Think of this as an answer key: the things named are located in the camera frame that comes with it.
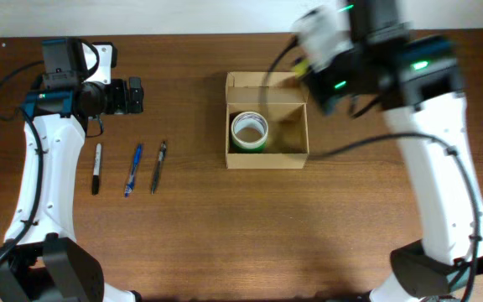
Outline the yellow highlighter blue cap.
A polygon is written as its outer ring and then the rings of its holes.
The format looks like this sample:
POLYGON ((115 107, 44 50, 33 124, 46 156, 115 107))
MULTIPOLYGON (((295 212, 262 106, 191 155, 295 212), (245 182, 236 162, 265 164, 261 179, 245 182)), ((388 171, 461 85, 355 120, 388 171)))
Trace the yellow highlighter blue cap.
POLYGON ((311 71, 310 63, 305 58, 297 58, 292 64, 292 72, 297 79, 302 79, 311 71))

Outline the green tape roll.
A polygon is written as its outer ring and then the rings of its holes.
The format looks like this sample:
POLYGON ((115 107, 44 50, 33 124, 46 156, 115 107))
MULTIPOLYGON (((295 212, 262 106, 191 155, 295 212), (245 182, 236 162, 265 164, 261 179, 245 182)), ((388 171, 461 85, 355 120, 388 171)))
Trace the green tape roll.
POLYGON ((238 140, 237 138, 231 139, 234 153, 237 154, 260 154, 266 148, 267 140, 260 139, 253 143, 238 140))

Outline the beige masking tape roll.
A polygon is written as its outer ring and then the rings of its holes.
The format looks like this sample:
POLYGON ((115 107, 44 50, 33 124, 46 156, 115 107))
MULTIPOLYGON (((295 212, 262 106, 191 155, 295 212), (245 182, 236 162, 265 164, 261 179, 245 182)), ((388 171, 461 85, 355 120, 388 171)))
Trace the beige masking tape roll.
POLYGON ((231 138, 248 143, 268 137, 267 120, 257 112, 242 112, 231 123, 231 138))

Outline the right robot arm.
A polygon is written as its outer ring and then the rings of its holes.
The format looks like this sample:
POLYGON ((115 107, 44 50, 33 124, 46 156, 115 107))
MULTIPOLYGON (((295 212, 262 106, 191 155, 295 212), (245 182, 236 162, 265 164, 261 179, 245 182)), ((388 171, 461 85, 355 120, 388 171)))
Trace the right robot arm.
POLYGON ((400 148, 423 236, 391 252, 391 275, 364 301, 469 300, 483 274, 483 200, 470 154, 465 83, 452 43, 413 39, 394 1, 315 8, 293 26, 301 80, 321 110, 372 96, 400 148))

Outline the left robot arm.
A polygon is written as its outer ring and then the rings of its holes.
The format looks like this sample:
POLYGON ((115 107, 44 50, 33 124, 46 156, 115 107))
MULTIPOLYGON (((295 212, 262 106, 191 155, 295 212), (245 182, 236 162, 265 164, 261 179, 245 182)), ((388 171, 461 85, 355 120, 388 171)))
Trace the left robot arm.
POLYGON ((26 158, 18 204, 0 247, 2 301, 139 301, 108 284, 75 239, 75 175, 87 123, 143 111, 141 80, 110 83, 43 76, 20 105, 26 158))

